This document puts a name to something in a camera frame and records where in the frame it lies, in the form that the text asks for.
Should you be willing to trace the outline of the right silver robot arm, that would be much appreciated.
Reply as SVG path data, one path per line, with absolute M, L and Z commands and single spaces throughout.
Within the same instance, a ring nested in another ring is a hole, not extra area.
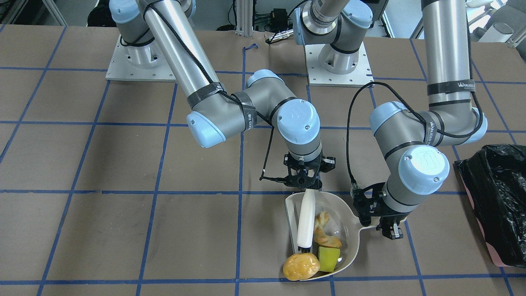
M 288 175 L 262 175 L 261 179 L 287 187 L 322 188 L 319 173 L 333 170 L 336 159 L 323 155 L 316 108 L 295 96 L 268 69 L 256 71 L 244 90 L 229 94 L 190 24 L 195 11 L 192 0 L 111 0 L 109 10 L 125 45 L 140 48 L 154 43 L 160 49 L 187 96 L 191 108 L 187 124 L 201 147 L 225 142 L 264 121 L 277 129 L 286 143 Z

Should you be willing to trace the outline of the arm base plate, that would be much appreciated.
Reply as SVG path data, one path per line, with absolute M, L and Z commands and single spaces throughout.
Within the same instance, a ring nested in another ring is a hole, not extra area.
M 361 87 L 373 81 L 364 43 L 357 52 L 337 52 L 330 44 L 305 46 L 310 86 Z
M 124 46 L 117 39 L 106 79 L 110 81 L 176 82 L 156 41 L 142 47 Z

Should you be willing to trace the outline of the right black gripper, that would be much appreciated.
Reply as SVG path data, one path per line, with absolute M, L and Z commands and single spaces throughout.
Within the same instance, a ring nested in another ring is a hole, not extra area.
M 284 156 L 284 165 L 288 167 L 288 175 L 284 178 L 287 187 L 300 189 L 319 190 L 323 182 L 319 179 L 319 173 L 327 173 L 336 167 L 335 157 L 325 157 L 319 154 L 313 160 L 296 160 L 291 154 Z

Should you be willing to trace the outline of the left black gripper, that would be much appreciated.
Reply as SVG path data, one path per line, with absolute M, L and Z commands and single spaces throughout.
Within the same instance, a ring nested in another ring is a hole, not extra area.
M 383 197 L 388 196 L 386 183 L 376 183 L 365 188 L 360 188 L 357 183 L 351 183 L 353 206 L 357 210 L 358 218 L 363 226 L 370 226 L 372 217 L 380 217 L 378 230 L 384 237 L 391 240 L 401 239 L 402 231 L 398 224 L 407 217 L 387 206 Z

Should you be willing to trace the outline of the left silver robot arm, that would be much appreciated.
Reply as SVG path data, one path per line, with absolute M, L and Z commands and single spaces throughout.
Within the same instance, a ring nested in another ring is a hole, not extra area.
M 488 121 L 477 102 L 471 69 L 471 44 L 464 0 L 421 1 L 427 50 L 428 110 L 415 111 L 398 94 L 376 107 L 369 122 L 390 171 L 385 183 L 360 189 L 355 178 L 353 205 L 364 226 L 389 239 L 402 238 L 400 222 L 442 186 L 449 161 L 438 146 L 479 140 Z M 372 25 L 371 8 L 360 0 L 308 0 L 292 15 L 297 44 L 321 44 L 317 65 L 343 77 L 357 71 Z

